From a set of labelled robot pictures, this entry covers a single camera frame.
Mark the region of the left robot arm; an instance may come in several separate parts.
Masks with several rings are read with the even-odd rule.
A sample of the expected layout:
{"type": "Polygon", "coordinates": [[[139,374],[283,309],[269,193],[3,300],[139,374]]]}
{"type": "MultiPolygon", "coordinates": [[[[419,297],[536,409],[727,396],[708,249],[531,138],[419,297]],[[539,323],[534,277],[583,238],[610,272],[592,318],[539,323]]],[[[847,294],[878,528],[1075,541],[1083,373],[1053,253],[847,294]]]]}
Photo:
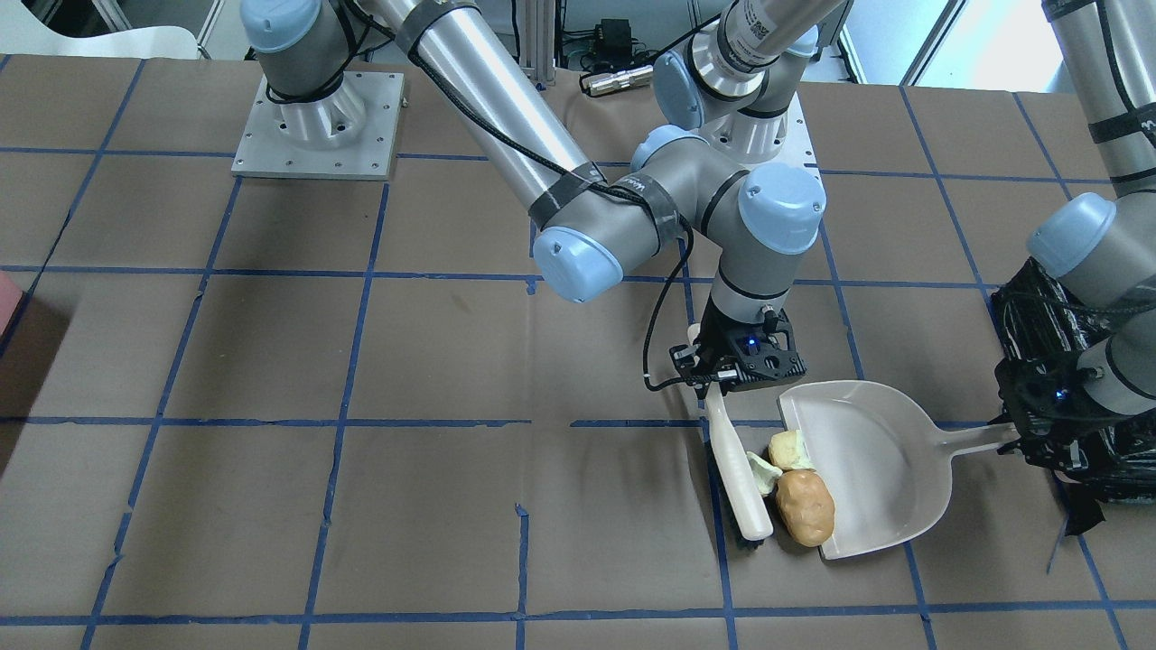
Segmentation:
{"type": "MultiPolygon", "coordinates": [[[[1135,468],[1124,444],[1132,433],[1153,437],[1153,2],[1045,1],[1043,13],[1116,198],[1085,193],[1055,210],[1031,235],[1029,263],[995,294],[1006,354],[996,379],[1017,433],[1002,451],[1089,481],[1135,468]]],[[[665,145],[718,153],[699,135],[713,121],[785,115],[798,81],[777,74],[801,16],[738,1],[661,52],[654,82],[669,125],[640,145],[633,168],[665,145]]],[[[805,169],[722,160],[733,169],[698,209],[655,208],[722,246],[702,328],[670,350],[679,382],[698,396],[805,374],[796,347],[778,344],[791,337],[781,302],[825,210],[825,190],[805,169]]]]}

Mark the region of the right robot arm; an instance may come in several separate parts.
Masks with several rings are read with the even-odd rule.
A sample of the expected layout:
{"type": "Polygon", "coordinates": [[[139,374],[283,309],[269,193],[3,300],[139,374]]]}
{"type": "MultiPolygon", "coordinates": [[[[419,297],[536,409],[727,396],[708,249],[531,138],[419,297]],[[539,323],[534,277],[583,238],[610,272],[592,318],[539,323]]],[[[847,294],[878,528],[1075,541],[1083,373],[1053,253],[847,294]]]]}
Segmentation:
{"type": "Polygon", "coordinates": [[[534,260],[563,300],[587,302],[673,241],[699,234],[720,259],[697,333],[670,349],[699,398],[806,374],[784,303],[827,207],[817,173],[777,160],[775,136],[830,1],[735,1],[657,57],[667,124],[618,180],[581,152],[473,1],[244,1],[266,98],[336,108],[360,123],[344,71],[371,34],[393,42],[457,108],[538,226],[534,260]]]}

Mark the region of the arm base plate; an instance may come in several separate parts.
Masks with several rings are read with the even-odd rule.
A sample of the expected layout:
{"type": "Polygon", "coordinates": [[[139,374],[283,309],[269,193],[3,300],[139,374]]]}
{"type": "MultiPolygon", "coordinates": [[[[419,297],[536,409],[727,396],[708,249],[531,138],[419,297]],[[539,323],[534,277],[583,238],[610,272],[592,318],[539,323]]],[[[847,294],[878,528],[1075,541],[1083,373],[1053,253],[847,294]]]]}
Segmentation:
{"type": "Polygon", "coordinates": [[[268,180],[388,180],[405,89],[399,71],[348,71],[329,97],[276,104],[261,81],[231,171],[268,180]]]}
{"type": "Polygon", "coordinates": [[[815,147],[798,93],[792,96],[784,115],[772,118],[731,115],[728,118],[719,145],[739,164],[754,169],[763,163],[779,162],[817,172],[815,147]]]}

